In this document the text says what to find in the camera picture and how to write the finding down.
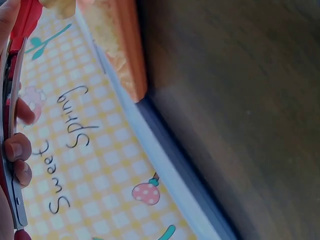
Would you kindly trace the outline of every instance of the checkered paper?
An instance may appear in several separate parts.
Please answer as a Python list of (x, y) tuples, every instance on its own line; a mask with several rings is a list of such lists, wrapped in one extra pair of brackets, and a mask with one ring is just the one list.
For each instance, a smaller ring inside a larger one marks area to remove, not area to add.
[(32, 143), (23, 190), (32, 239), (196, 239), (77, 21), (44, 10), (26, 52), (20, 96), (37, 120), (18, 130)]

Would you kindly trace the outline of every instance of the brown wooden surface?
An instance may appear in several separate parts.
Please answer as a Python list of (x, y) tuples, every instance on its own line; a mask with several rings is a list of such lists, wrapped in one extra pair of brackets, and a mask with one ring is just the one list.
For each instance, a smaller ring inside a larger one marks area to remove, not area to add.
[(315, 0), (137, 0), (150, 95), (245, 240), (320, 239)]

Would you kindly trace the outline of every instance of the red object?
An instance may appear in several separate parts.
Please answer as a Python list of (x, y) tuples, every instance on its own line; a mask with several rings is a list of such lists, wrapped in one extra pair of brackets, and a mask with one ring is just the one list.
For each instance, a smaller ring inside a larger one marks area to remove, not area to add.
[(30, 37), (41, 17), (42, 8), (38, 0), (21, 0), (19, 14), (10, 35), (10, 52), (19, 51), (24, 38)]
[(31, 240), (31, 237), (25, 230), (21, 229), (15, 232), (14, 240)]

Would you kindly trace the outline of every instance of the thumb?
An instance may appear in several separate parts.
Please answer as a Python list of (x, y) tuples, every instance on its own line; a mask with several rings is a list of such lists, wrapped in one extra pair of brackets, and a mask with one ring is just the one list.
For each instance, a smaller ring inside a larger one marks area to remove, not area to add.
[(8, 42), (9, 35), (16, 23), (20, 0), (7, 0), (0, 6), (0, 47)]

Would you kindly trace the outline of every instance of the red scissors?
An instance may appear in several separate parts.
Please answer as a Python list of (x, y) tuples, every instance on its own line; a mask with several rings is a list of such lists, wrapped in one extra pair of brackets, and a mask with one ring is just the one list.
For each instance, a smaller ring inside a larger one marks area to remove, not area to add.
[(4, 151), (4, 142), (16, 132), (16, 103), (20, 83), (20, 74), (28, 37), (35, 30), (42, 14), (43, 6), (38, 0), (21, 0), (19, 14), (10, 35), (7, 49), (0, 56), (0, 185), (8, 200), (13, 226), (16, 229), (14, 240), (31, 240), (25, 232), (27, 215), (20, 183), (14, 173), (12, 162), (8, 161)]

